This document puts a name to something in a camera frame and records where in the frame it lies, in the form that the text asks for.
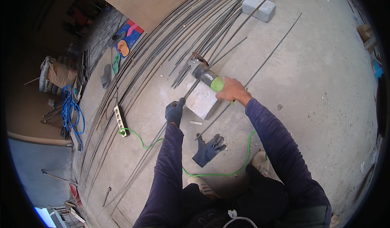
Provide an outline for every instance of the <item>hand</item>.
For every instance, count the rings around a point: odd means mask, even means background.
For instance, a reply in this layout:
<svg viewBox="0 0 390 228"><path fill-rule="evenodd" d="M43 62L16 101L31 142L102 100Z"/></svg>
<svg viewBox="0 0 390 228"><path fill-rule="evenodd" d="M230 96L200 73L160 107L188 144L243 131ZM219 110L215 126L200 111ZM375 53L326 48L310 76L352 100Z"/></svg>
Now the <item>hand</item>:
<svg viewBox="0 0 390 228"><path fill-rule="evenodd" d="M223 89L215 95L217 99L225 99L227 101L237 100L244 107L252 98L252 95L247 92L244 86L237 80L230 77L223 77Z"/></svg>
<svg viewBox="0 0 390 228"><path fill-rule="evenodd" d="M178 102L173 101L172 103L168 104L168 106L165 108L165 119L179 127L181 117L183 116L183 106L185 102L186 100L181 98Z"/></svg>
<svg viewBox="0 0 390 228"><path fill-rule="evenodd" d="M192 159L200 166L204 167L210 160L212 160L217 153L221 152L226 148L226 145L222 145L223 137L219 134L215 135L214 138L204 143L202 136L198 138L198 152L192 157Z"/></svg>

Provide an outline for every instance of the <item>coiled blue hose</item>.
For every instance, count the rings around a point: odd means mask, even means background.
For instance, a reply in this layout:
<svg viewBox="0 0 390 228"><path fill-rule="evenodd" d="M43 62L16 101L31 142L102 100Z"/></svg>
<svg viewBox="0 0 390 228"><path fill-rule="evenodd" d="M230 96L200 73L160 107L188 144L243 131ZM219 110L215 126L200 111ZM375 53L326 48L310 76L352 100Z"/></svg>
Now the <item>coiled blue hose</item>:
<svg viewBox="0 0 390 228"><path fill-rule="evenodd" d="M83 142L81 141L79 135L84 133L84 129L85 129L84 115L80 107L78 106L76 100L72 98L71 92L73 92L73 88L71 85L67 85L66 87L62 88L62 113L61 113L62 126L64 126L67 131L70 131L71 129L73 130L73 132L75 133L77 139L81 144L80 152L83 152ZM77 112L77 119L76 119L76 123L72 125L71 116L72 116L73 109L75 109ZM83 118L83 130L81 132L78 132L75 126L78 124L80 120L80 113L81 113L81 117Z"/></svg>

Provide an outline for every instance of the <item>orange flip flop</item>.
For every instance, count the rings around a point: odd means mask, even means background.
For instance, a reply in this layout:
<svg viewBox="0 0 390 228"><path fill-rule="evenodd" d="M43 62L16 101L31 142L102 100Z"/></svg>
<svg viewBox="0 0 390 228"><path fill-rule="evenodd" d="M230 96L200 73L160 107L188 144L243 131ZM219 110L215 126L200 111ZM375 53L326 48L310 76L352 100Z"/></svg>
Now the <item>orange flip flop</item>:
<svg viewBox="0 0 390 228"><path fill-rule="evenodd" d="M118 42L118 51L122 53L124 57L126 57L129 54L129 47L127 47L125 40L121 40Z"/></svg>

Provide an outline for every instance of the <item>green flip flop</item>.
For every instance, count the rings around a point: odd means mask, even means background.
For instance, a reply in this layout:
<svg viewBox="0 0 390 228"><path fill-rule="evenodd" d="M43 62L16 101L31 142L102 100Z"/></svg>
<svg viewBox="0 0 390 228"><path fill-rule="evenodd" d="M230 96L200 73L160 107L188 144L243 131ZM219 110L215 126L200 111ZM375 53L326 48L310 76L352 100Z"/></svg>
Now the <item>green flip flop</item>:
<svg viewBox="0 0 390 228"><path fill-rule="evenodd" d="M120 62L120 54L117 53L114 58L114 63L112 64L112 69L114 70L114 74L116 75L119 70L119 62Z"/></svg>

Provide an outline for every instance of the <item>grinder cutting disc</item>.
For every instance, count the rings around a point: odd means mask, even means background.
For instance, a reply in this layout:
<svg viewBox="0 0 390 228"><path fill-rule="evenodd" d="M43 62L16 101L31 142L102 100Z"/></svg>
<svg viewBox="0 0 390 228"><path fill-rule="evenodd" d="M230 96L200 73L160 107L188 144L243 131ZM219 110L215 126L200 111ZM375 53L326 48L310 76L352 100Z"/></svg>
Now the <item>grinder cutting disc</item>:
<svg viewBox="0 0 390 228"><path fill-rule="evenodd" d="M200 56L198 53L192 52L192 55L195 56L195 58L198 59L198 61L203 62L205 65L207 65L207 67L209 67L209 64L207 63L207 61L202 56Z"/></svg>

